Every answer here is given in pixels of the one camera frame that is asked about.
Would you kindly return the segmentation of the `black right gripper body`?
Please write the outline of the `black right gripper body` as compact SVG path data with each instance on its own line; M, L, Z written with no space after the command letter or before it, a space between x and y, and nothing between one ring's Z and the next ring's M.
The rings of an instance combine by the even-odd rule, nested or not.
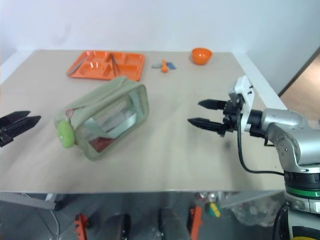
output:
M244 105L243 99L237 99L234 103L231 100L222 101L222 112L223 112L223 132L222 136L224 137L226 132L238 131L238 122L239 118L242 118L242 109Z

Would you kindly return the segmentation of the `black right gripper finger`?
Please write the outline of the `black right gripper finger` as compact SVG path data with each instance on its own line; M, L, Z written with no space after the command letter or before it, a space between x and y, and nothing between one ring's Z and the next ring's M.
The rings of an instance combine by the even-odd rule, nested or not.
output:
M216 132L221 137L225 136L226 126L222 123L213 122L213 121L210 121L209 119L200 118L200 117L188 118L187 121L197 128L211 131L211 132Z
M210 110L223 110L227 102L223 100L205 99L199 101L197 104Z

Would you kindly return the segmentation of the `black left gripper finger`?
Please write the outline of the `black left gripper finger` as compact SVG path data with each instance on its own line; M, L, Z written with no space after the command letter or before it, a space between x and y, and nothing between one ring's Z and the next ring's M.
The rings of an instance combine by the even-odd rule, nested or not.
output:
M23 120L26 118L31 112L29 110L22 111L14 111L8 115L2 116L0 118L0 128L7 128L13 125L15 122Z
M27 116L21 118L17 121L14 121L6 128L6 134L11 138L15 138L24 132L33 128L41 119L40 115L36 116Z

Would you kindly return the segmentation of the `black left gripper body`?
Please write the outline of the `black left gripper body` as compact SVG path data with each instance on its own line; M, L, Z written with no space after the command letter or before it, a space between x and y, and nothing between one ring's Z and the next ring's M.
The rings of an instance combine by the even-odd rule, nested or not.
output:
M1 148L11 143L13 140L14 138L7 132L6 129L4 128L0 129L0 147Z

